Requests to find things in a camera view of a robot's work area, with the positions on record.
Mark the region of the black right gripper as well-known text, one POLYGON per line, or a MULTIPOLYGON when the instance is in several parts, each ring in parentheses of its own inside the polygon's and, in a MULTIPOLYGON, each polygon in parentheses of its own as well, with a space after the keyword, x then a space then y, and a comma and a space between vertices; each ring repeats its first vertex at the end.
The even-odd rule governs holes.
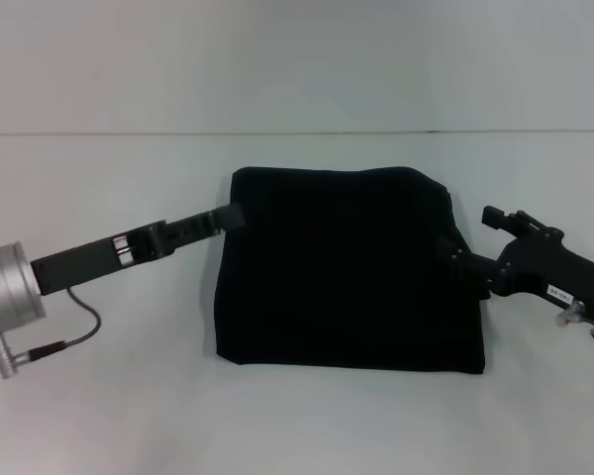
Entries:
POLYGON ((594 262, 565 248, 563 231, 544 225, 523 210, 506 215, 492 206, 483 209, 481 223, 516 239, 493 260, 440 237, 438 258, 453 281, 478 295, 530 293, 568 308, 567 302, 548 292, 554 287, 580 301, 583 320, 594 323, 594 262))

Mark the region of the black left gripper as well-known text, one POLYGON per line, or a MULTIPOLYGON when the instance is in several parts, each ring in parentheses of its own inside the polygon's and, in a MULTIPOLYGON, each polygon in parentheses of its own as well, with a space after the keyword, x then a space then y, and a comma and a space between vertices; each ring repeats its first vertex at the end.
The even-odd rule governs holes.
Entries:
POLYGON ((174 253, 185 245, 243 228, 239 204, 229 204, 173 223, 160 221, 104 237, 31 262, 43 296, 174 253))

